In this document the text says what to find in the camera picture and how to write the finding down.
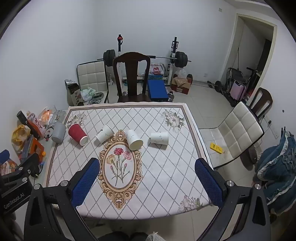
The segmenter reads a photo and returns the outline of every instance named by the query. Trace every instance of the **blue jacket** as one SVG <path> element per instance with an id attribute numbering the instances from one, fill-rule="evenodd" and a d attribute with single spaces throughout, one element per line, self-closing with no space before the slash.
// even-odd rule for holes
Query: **blue jacket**
<path id="1" fill-rule="evenodd" d="M 271 213 L 280 215 L 296 201 L 296 142 L 286 131 L 277 146 L 267 148 L 257 162 L 257 178 L 267 181 L 264 194 Z"/>

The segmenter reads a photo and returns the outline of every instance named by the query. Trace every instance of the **white paper cup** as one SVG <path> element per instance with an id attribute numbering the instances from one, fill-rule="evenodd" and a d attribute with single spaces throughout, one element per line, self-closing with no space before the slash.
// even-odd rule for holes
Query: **white paper cup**
<path id="1" fill-rule="evenodd" d="M 138 137 L 134 130 L 128 130 L 126 132 L 126 140 L 131 150 L 138 150 L 143 145 L 143 141 Z"/>
<path id="2" fill-rule="evenodd" d="M 168 145 L 168 131 L 151 133 L 150 140 L 154 144 Z"/>
<path id="3" fill-rule="evenodd" d="M 96 138 L 99 140 L 99 142 L 103 143 L 113 135 L 114 131 L 110 128 L 110 126 L 104 125 L 101 131 L 96 135 Z"/>

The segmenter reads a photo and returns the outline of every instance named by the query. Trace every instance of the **diamond pattern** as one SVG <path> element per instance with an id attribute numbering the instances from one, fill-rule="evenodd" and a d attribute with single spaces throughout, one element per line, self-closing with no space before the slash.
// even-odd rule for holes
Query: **diamond pattern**
<path id="1" fill-rule="evenodd" d="M 114 132 L 122 129 L 134 129 L 144 144 L 139 150 L 142 159 L 144 178 L 138 188 L 122 209 L 117 209 L 113 202 L 106 198 L 96 180 L 87 194 L 84 203 L 77 207 L 82 216 L 108 219 L 143 219 L 156 218 L 177 213 L 184 196 L 199 198 L 206 206 L 209 203 L 207 193 L 194 171 L 198 158 L 189 123 L 184 123 L 179 133 L 167 125 L 162 116 L 165 110 L 178 113 L 184 117 L 181 107 L 128 107 L 101 108 L 72 111 L 72 114 L 85 113 L 83 130 L 90 141 L 80 146 L 69 135 L 65 134 L 62 144 L 57 146 L 50 173 L 49 186 L 55 186 L 62 180 L 70 180 L 81 170 L 91 157 L 98 158 L 103 145 L 97 143 L 95 136 L 105 124 Z M 153 132 L 169 131 L 169 145 L 158 145 L 150 142 Z"/>

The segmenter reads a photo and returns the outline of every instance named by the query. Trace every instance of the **red cup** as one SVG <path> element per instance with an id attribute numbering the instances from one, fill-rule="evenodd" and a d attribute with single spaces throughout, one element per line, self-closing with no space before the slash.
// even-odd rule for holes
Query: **red cup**
<path id="1" fill-rule="evenodd" d="M 88 136 L 85 134 L 85 132 L 78 123 L 75 123 L 70 126 L 69 135 L 81 146 L 84 146 L 89 140 Z"/>

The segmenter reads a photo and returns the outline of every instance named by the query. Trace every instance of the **chair backrest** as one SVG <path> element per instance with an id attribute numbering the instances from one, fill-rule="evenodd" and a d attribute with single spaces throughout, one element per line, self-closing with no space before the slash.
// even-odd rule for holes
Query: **chair backrest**
<path id="1" fill-rule="evenodd" d="M 260 92 L 262 93 L 262 96 L 260 97 L 260 99 L 257 101 L 257 103 L 252 108 L 252 105 L 254 104 L 254 102 Z M 258 111 L 260 111 L 268 101 L 269 101 L 268 106 L 259 115 L 257 115 Z M 251 108 L 252 112 L 258 116 L 258 119 L 260 119 L 260 117 L 262 115 L 264 115 L 264 113 L 272 105 L 272 102 L 273 102 L 273 100 L 272 100 L 271 94 L 268 92 L 268 90 L 259 87 L 251 104 L 249 105 L 249 107 Z"/>
<path id="2" fill-rule="evenodd" d="M 128 96 L 137 95 L 137 77 L 138 77 L 138 63 L 142 60 L 146 60 L 147 66 L 145 71 L 145 76 L 143 80 L 143 90 L 142 93 L 146 93 L 147 79 L 150 68 L 150 58 L 147 55 L 137 53 L 137 52 L 127 52 L 121 56 L 116 57 L 113 60 L 113 71 L 117 85 L 118 96 L 122 96 L 120 79 L 117 71 L 117 63 L 125 63 L 126 66 L 126 79 L 128 84 Z"/>
<path id="3" fill-rule="evenodd" d="M 243 102 L 236 105 L 218 129 L 234 159 L 264 134 L 257 117 Z"/>
<path id="4" fill-rule="evenodd" d="M 77 65 L 78 84 L 81 90 L 88 87 L 96 92 L 107 91 L 107 76 L 104 61 L 93 61 Z"/>

